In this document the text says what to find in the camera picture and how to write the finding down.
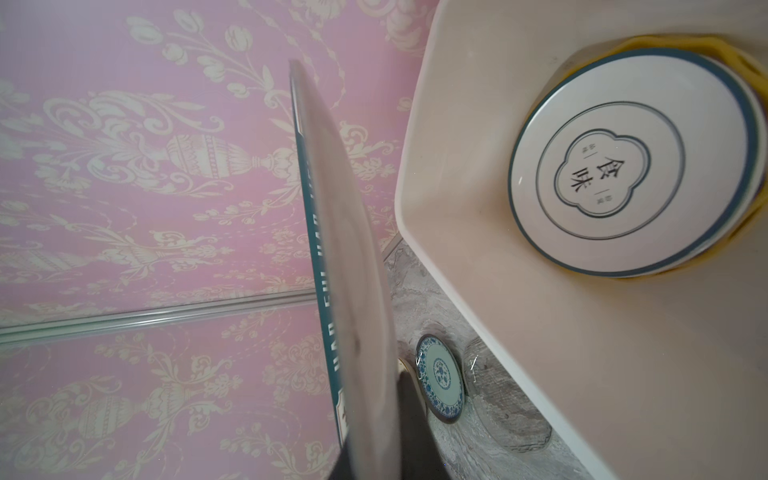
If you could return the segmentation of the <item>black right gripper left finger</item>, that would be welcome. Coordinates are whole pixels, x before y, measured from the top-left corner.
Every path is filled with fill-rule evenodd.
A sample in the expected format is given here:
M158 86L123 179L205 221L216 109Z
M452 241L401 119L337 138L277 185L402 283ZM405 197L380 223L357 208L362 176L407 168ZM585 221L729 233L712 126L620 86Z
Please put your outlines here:
M328 480L354 480L354 472L347 447L342 449Z

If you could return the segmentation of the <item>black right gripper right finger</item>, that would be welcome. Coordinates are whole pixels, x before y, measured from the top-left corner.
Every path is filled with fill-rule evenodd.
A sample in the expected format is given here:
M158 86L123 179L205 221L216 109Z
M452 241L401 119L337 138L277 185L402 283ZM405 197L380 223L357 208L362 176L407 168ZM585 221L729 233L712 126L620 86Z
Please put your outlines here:
M449 480L450 475L431 433L424 402L412 376L401 372L397 381L401 435L401 478L404 480Z

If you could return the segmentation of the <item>teal blue floral plate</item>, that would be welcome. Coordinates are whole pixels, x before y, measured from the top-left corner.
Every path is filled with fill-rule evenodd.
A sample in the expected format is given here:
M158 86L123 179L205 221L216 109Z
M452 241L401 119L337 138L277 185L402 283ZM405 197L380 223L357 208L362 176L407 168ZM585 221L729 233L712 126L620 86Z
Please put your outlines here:
M455 423L465 404L465 389L459 364L438 337L425 334L417 344L418 381L427 407L440 421Z

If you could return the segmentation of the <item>white plate green lettered rim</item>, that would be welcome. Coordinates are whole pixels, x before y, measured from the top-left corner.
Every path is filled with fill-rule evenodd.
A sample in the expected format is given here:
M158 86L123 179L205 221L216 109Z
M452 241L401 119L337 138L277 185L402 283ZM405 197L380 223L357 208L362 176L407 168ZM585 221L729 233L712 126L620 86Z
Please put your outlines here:
M290 92L339 441L356 479L397 479L397 350L382 256L340 129L298 60Z

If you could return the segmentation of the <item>white plate black quatrefoil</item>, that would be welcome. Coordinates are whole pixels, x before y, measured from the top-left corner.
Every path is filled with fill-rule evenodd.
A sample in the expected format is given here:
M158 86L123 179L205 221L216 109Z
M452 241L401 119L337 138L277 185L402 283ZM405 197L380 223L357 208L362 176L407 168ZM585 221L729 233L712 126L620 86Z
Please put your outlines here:
M723 223L766 172L767 119L719 63L640 53L545 95L514 146L508 195L549 261L606 277L668 260Z

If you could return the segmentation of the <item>yellow dotted scalloped plate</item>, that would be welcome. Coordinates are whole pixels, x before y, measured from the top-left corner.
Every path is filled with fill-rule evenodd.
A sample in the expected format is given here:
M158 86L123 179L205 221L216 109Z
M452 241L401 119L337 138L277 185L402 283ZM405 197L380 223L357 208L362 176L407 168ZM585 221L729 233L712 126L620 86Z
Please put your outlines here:
M733 73L736 79L742 80L747 85L747 89L759 101L757 109L762 114L767 113L767 69L747 52L716 36L646 35L629 38L601 55L567 70L548 94L554 95L570 81L611 60L629 58L640 53L656 55L669 53L673 56L683 56L688 60L698 55L712 64L719 63L722 70ZM721 225L704 235L700 241L696 241L692 247L687 247L680 254L675 254L668 260L648 267L626 273L608 273L606 276L633 278L660 275L692 267L718 255L743 229L754 222L754 218L760 212L767 209L767 173L754 169L752 179L757 182L754 194L749 196L737 193L734 196L734 206L726 210L731 216L724 217Z

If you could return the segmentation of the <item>cream plate with painted willow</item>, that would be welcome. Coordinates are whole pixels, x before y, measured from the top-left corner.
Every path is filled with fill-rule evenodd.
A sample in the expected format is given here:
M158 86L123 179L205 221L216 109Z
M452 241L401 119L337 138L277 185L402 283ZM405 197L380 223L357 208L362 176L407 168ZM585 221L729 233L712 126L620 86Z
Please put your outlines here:
M405 359L399 358L398 359L398 372L401 374L406 374L408 378L410 379L413 388L415 390L416 396L418 398L418 402L420 407L422 408L422 412L424 415L427 415L428 412L428 406L427 402L424 398L423 392L421 390L421 386L418 379L418 374L412 367L412 365Z

